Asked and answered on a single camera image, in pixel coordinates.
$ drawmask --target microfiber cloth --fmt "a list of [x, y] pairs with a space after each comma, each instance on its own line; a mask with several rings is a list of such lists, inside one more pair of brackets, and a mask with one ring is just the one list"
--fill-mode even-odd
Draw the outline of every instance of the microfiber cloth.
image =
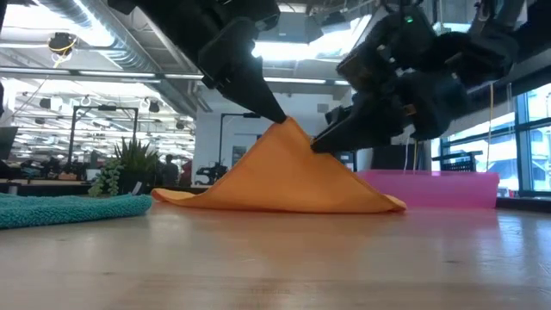
[[0, 229], [136, 216], [144, 214], [151, 205], [148, 195], [96, 199], [0, 194]]
[[316, 154], [299, 124], [287, 118], [205, 193], [154, 189], [162, 202], [191, 208], [300, 213], [379, 213], [406, 205], [383, 195], [330, 154]]

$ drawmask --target pink bin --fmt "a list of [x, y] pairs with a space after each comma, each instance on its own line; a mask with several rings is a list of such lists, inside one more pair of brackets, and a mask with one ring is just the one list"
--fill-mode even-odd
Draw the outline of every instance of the pink bin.
[[364, 170], [357, 175], [408, 207], [495, 208], [499, 174], [456, 171]]

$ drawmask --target orange towel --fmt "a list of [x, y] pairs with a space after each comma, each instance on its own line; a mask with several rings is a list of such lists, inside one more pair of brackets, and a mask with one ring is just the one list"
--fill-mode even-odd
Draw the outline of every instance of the orange towel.
[[204, 194], [155, 189], [153, 198], [191, 208], [302, 213], [379, 213], [406, 205], [370, 187], [330, 154], [316, 154], [292, 118], [274, 124]]

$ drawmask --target table surface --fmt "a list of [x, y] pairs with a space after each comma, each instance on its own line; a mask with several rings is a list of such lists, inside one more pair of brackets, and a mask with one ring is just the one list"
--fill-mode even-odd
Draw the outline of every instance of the table surface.
[[551, 218], [157, 205], [0, 231], [0, 309], [549, 309]]

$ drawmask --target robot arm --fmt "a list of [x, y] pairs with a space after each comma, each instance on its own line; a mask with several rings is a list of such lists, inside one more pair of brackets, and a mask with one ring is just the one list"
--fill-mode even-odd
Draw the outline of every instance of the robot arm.
[[[414, 139], [439, 137], [473, 107], [467, 91], [509, 73], [518, 45], [512, 31], [524, 0], [481, 0], [467, 34], [436, 35], [422, 0], [377, 22], [337, 71], [357, 93], [353, 106], [329, 115], [313, 142], [316, 152], [349, 151], [390, 143], [413, 124]], [[262, 59], [251, 51], [258, 32], [273, 28], [275, 0], [108, 0], [129, 14], [140, 7], [204, 74], [203, 83], [272, 121], [286, 116], [263, 80]]]
[[485, 106], [473, 106], [467, 91], [506, 76], [517, 60], [513, 29], [523, 0], [493, 0], [478, 6], [470, 31], [436, 35], [414, 5], [389, 11], [338, 66], [357, 91], [353, 105], [328, 115], [316, 137], [316, 152], [352, 151], [390, 144], [408, 125], [412, 138], [442, 135], [452, 120]]
[[251, 55], [259, 31], [273, 28], [275, 0], [108, 0], [130, 14], [139, 7], [204, 74], [202, 82], [225, 98], [272, 121], [286, 115], [263, 79], [262, 59]]

